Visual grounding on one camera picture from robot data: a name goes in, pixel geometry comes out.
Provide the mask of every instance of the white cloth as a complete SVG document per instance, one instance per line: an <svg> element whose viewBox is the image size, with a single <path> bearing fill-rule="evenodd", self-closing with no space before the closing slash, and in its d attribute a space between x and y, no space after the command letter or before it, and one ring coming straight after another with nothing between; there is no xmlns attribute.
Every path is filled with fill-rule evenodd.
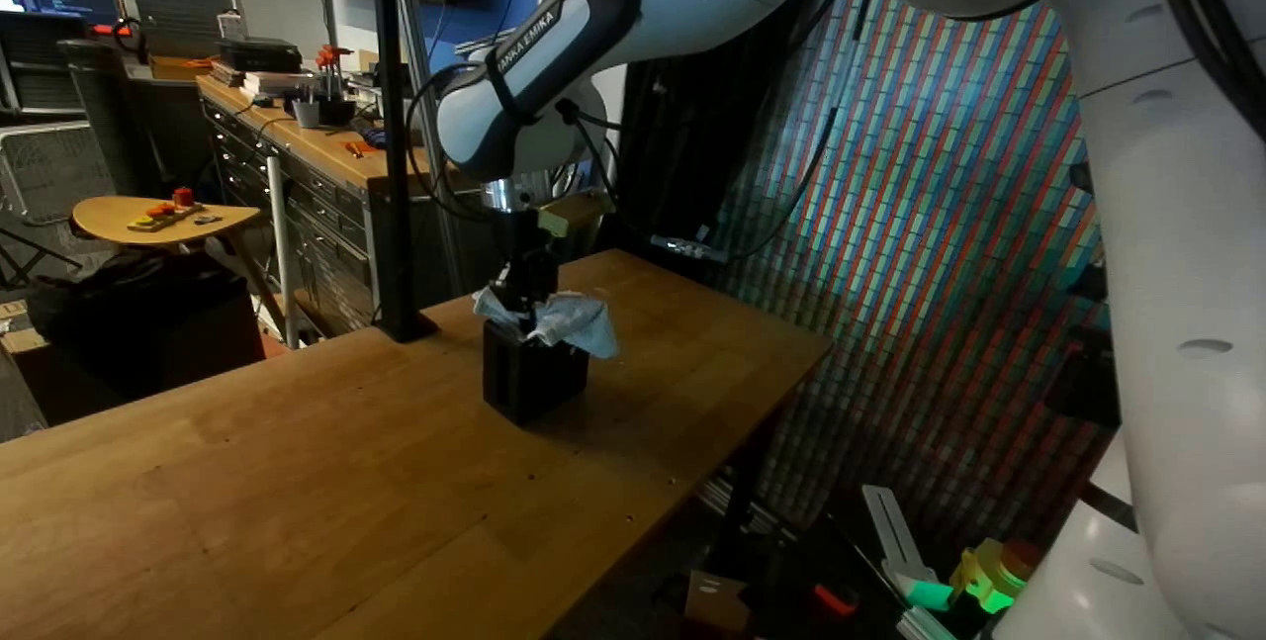
<svg viewBox="0 0 1266 640"><path fill-rule="evenodd" d="M486 315L501 324L518 325L518 316L501 305L491 290L484 287L472 293L476 315ZM610 359L619 353L615 329L611 325L606 302L577 292L551 293L548 301L537 305L537 328L527 338L538 338L547 347L570 343L589 355Z"/></svg>

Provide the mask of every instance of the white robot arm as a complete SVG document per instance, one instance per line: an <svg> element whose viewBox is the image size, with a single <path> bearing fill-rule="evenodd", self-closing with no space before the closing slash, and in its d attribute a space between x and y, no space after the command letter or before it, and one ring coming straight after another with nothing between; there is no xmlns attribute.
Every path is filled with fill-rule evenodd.
<svg viewBox="0 0 1266 640"><path fill-rule="evenodd" d="M484 183L560 166L576 144L553 105L577 82L709 49L782 1L544 0L449 86L441 143ZM908 1L979 19L1024 0ZM1137 531L1079 506L995 637L1266 637L1266 89L1218 67L1266 61L1266 0L1203 20L1176 0L1046 1L1069 37L1110 261L1124 425L1094 482L1132 502ZM1248 65L1193 39L1229 20Z"/></svg>

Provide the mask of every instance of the wooden tabletop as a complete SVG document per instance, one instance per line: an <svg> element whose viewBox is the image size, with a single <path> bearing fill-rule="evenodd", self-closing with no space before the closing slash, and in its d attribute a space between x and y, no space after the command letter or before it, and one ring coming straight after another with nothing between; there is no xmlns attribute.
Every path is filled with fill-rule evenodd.
<svg viewBox="0 0 1266 640"><path fill-rule="evenodd" d="M229 109L230 113L242 110L249 102L249 99L239 89L228 86L209 76L197 77L197 90L208 99L211 99L213 102ZM252 128L260 128L273 118L286 116L289 114L280 108L253 106L238 114L237 118L248 123ZM289 143L291 152L311 166L320 168L325 175L343 181L343 183L356 185L357 188L368 190L372 181L385 180L387 176L387 157L385 151L368 152L365 153L365 157L358 158L343 148L343 143L362 140L361 135L356 132L344 130L332 134L329 130L300 128L294 120L280 120L268 125L267 134L280 143ZM429 161L427 159L427 151L415 148L414 156L420 171L428 172Z"/></svg>
<svg viewBox="0 0 1266 640"><path fill-rule="evenodd" d="M186 216L176 224L163 226L157 231L137 231L128 229L133 220L139 220L149 207L161 206L170 200L154 200L149 197L123 197L123 195L103 195L103 197L90 197L75 206L71 216L75 223L87 234L108 243L116 244L149 244L149 247L166 247L166 244L190 243L194 239L211 238L234 226L244 225L260 215L258 207L238 206L208 206L204 204L203 211ZM210 221L208 225L199 225L195 220L203 215L216 215L219 221Z"/></svg>
<svg viewBox="0 0 1266 640"><path fill-rule="evenodd" d="M622 354L529 429L462 297L4 443L0 637L542 636L827 352L623 252L562 283Z"/></svg>

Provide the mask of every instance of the colorful patterned wall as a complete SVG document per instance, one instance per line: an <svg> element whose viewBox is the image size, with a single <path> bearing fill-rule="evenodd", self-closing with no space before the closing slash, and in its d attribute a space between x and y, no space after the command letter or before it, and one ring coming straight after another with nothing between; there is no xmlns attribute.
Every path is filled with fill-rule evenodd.
<svg viewBox="0 0 1266 640"><path fill-rule="evenodd" d="M836 339L763 496L805 522L837 486L885 483L946 543L1048 541L1109 438L1041 403L1069 329L1105 324L1063 293L1099 234L1067 177L1086 153L1058 20L1041 5L981 24L874 0L853 49L860 3L838 0L789 67L722 216L732 249L767 234L838 96L805 202L717 281Z"/></svg>

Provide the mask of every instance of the small round table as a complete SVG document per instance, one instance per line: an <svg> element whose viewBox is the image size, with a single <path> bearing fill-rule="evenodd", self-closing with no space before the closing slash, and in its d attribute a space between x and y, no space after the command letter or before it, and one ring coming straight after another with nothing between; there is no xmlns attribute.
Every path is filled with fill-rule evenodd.
<svg viewBox="0 0 1266 640"><path fill-rule="evenodd" d="M228 243L232 244L238 259L242 262L242 269L246 271L247 281L249 281L251 287L258 293L260 301L268 310L273 324L277 325L277 329L285 330L286 324L281 315L281 306L277 306L277 298L272 297L268 290L268 281L263 278L263 272L260 271L260 266L249 255L246 243L242 239L242 226L248 225L251 220L260 216L260 209L208 206L208 204L204 204L201 211L196 211L194 215L186 216L185 220L175 221L175 224L163 226L163 229L157 231L128 229L128 225L138 220L138 218L144 216L144 212L149 207L161 206L161 204L167 202L170 200L105 195L105 197L90 197L77 204L71 216L82 230L94 235L94 238L105 239L108 243L132 244L132 247L167 248L172 247L172 244L192 243L195 239L228 239ZM220 220L199 225L196 221L197 218L208 215L218 216Z"/></svg>

